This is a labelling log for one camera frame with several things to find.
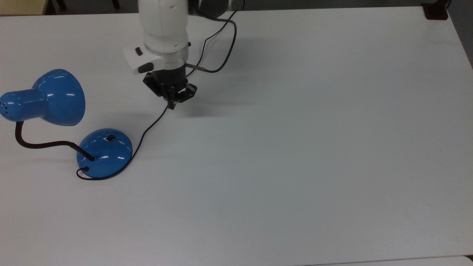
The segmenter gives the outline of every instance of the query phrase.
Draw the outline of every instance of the lamp shade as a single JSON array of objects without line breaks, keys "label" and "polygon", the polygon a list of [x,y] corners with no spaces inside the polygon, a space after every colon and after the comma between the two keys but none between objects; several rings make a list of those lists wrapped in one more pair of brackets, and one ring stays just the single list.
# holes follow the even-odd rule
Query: lamp shade
[{"label": "lamp shade", "polygon": [[82,87],[63,69],[44,74],[32,89],[7,92],[0,97],[0,114],[14,122],[42,117],[53,124],[76,125],[85,109]]}]

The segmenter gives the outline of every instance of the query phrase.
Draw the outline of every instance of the cable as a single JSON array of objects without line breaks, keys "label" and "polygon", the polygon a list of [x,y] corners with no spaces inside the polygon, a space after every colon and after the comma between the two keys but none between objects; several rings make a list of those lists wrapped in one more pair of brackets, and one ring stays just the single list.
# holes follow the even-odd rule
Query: cable
[{"label": "cable", "polygon": [[143,135],[141,135],[141,139],[140,139],[140,143],[138,144],[138,147],[136,148],[135,150],[135,153],[132,155],[132,157],[130,158],[130,160],[125,164],[125,166],[123,166],[122,169],[120,169],[118,172],[114,173],[113,175],[110,175],[110,176],[107,176],[107,177],[100,177],[100,178],[85,178],[85,177],[81,177],[79,175],[79,171],[82,171],[82,172],[87,172],[88,171],[88,167],[84,167],[84,168],[79,168],[77,171],[76,171],[76,175],[77,177],[79,177],[80,179],[83,179],[83,180],[105,180],[105,179],[109,179],[109,178],[112,178],[118,174],[120,174],[121,172],[123,172],[123,170],[125,170],[128,165],[131,163],[131,161],[133,161],[133,159],[135,158],[136,156],[136,153],[138,153],[138,150],[140,149],[141,147],[141,143],[143,142],[143,139],[145,138],[145,135],[146,133],[159,121],[161,120],[161,118],[164,116],[164,114],[166,113],[167,111],[167,108],[168,106],[166,106],[166,108],[164,108],[164,111],[163,113],[156,119],[156,121],[154,121],[154,123],[152,123],[144,132],[143,132]]},{"label": "cable", "polygon": [[[217,34],[219,34],[219,33],[225,28],[225,26],[226,26],[228,23],[233,24],[233,27],[235,28],[235,31],[234,31],[234,34],[233,34],[232,44],[231,44],[231,46],[230,46],[230,50],[228,51],[227,57],[225,58],[223,64],[222,64],[218,69],[216,69],[216,70],[205,70],[205,72],[216,73],[216,72],[220,71],[220,70],[225,66],[225,64],[227,63],[228,58],[230,57],[230,54],[232,53],[233,45],[235,44],[235,40],[236,40],[236,38],[237,38],[237,36],[236,36],[236,35],[237,35],[237,28],[236,28],[237,25],[236,25],[236,23],[235,23],[233,20],[231,20],[231,18],[233,17],[233,15],[235,15],[236,12],[237,12],[237,11],[234,11],[234,12],[232,13],[232,15],[231,15],[228,19],[212,18],[212,17],[209,17],[209,16],[204,15],[204,14],[202,14],[202,13],[199,13],[199,15],[202,16],[202,17],[204,17],[204,18],[207,18],[207,19],[210,19],[210,20],[214,20],[214,21],[225,22],[225,24],[223,25],[223,27],[222,27],[220,30],[218,30],[218,31],[217,31],[216,33],[214,33],[212,36],[210,36],[210,37],[208,37],[207,39],[205,39],[204,45],[203,45],[203,47],[202,47],[201,57],[200,57],[199,61],[198,61],[197,64],[196,64],[197,66],[198,66],[198,65],[201,63],[201,61],[202,61],[202,58],[203,58],[203,55],[204,55],[204,51],[205,51],[205,45],[206,45],[207,41],[210,40],[211,38],[213,38],[214,36],[216,36]],[[194,71],[195,71],[195,69],[193,69],[189,74],[187,74],[187,75],[186,75],[186,78],[189,77]]]},{"label": "cable", "polygon": [[18,144],[20,144],[21,146],[28,149],[44,149],[44,148],[57,147],[57,146],[69,146],[73,148],[75,151],[77,151],[78,153],[82,154],[89,161],[94,161],[94,157],[92,155],[87,153],[85,150],[81,149],[77,144],[73,142],[58,141],[58,142],[46,142],[46,143],[39,143],[39,144],[26,142],[25,140],[23,140],[23,137],[21,136],[21,132],[23,131],[23,123],[24,121],[18,121],[17,126],[15,127],[15,138]]}]

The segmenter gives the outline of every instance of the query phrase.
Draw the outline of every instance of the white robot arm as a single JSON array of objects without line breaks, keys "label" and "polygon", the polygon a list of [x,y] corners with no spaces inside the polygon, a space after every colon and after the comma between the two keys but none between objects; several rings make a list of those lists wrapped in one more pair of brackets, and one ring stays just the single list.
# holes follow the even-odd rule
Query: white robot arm
[{"label": "white robot arm", "polygon": [[170,109],[192,98],[197,90],[185,78],[188,55],[187,16],[217,18],[231,0],[139,0],[143,37],[123,48],[133,73],[146,73],[143,82],[168,101]]},{"label": "white robot arm", "polygon": [[188,0],[139,0],[143,37],[123,49],[133,73],[176,69],[187,60]]}]

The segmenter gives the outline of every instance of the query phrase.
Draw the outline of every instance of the black power cord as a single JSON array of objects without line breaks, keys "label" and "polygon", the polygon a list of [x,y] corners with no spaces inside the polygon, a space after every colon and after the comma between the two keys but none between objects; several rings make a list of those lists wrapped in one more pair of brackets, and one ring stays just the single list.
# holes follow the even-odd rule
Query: black power cord
[{"label": "black power cord", "polygon": [[141,143],[143,142],[143,139],[145,138],[145,135],[146,133],[159,121],[161,120],[161,118],[164,116],[164,114],[166,113],[167,111],[167,106],[166,108],[164,108],[164,111],[163,113],[156,119],[156,121],[154,121],[144,132],[143,132],[143,135],[141,135],[141,139],[140,139],[140,143],[138,144],[138,147],[136,148],[135,150],[135,153],[132,155],[132,157],[130,158],[130,160],[125,164],[125,166],[123,166],[122,169],[120,169],[118,172],[114,173],[113,175],[110,175],[110,176],[107,176],[107,177],[100,177],[100,178],[86,178],[86,177],[81,177],[80,174],[79,174],[79,171],[82,171],[82,172],[87,172],[89,170],[88,167],[84,167],[84,168],[79,168],[77,169],[76,171],[76,175],[77,177],[79,177],[80,179],[83,179],[83,180],[105,180],[105,179],[109,179],[109,178],[112,178],[118,174],[120,174],[121,172],[123,172],[123,170],[125,170],[128,165],[131,163],[131,161],[133,161],[133,159],[135,158],[136,156],[136,153],[138,153],[138,150],[140,149],[141,147]]},{"label": "black power cord", "polygon": [[[230,54],[232,53],[233,46],[235,45],[235,40],[237,39],[237,36],[236,36],[236,35],[237,35],[237,28],[236,28],[237,25],[236,25],[236,23],[235,23],[233,20],[231,20],[231,18],[235,15],[236,12],[237,12],[237,11],[234,11],[234,12],[232,13],[232,15],[231,15],[229,18],[227,18],[227,19],[212,18],[212,17],[209,17],[209,16],[204,15],[204,14],[202,14],[202,13],[199,13],[199,15],[202,16],[202,17],[204,17],[204,18],[207,18],[207,19],[210,19],[210,20],[214,20],[214,21],[225,22],[225,24],[223,25],[223,27],[222,27],[220,30],[218,30],[218,31],[217,31],[216,33],[214,33],[212,36],[210,36],[210,37],[208,37],[207,39],[205,39],[204,45],[203,45],[203,47],[202,47],[201,57],[200,57],[199,61],[197,62],[196,66],[198,66],[198,65],[201,63],[201,61],[202,61],[202,58],[203,58],[203,55],[204,55],[204,51],[205,51],[205,45],[207,44],[207,41],[208,41],[208,40],[212,39],[214,36],[216,36],[217,34],[219,34],[219,33],[225,28],[225,26],[226,26],[228,23],[231,23],[231,24],[233,25],[234,29],[235,29],[235,31],[234,31],[234,33],[233,33],[232,44],[231,44],[231,46],[230,46],[230,49],[229,49],[229,51],[228,51],[228,54],[227,54],[227,56],[226,56],[224,62],[222,63],[222,65],[221,65],[219,68],[217,68],[216,70],[207,70],[207,69],[205,69],[205,70],[204,70],[205,72],[208,72],[208,73],[216,73],[216,72],[219,72],[220,70],[222,70],[222,68],[223,68],[223,67],[225,66],[225,64],[227,63],[228,58],[230,57]],[[186,77],[189,77],[194,71],[195,71],[195,69],[193,69],[191,72],[189,72],[189,74],[187,74]]]}]

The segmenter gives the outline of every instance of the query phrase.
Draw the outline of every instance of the floor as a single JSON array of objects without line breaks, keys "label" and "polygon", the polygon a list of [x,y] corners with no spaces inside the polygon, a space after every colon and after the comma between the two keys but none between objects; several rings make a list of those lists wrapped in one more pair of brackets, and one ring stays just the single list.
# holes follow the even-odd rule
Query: floor
[{"label": "floor", "polygon": [[[112,0],[64,0],[66,10],[53,2],[61,15],[138,12],[138,0],[119,0],[120,9],[114,8]],[[245,10],[269,10],[419,6],[434,0],[233,0],[232,9],[241,9],[244,2]],[[452,0],[448,12],[473,66],[473,0]]]}]

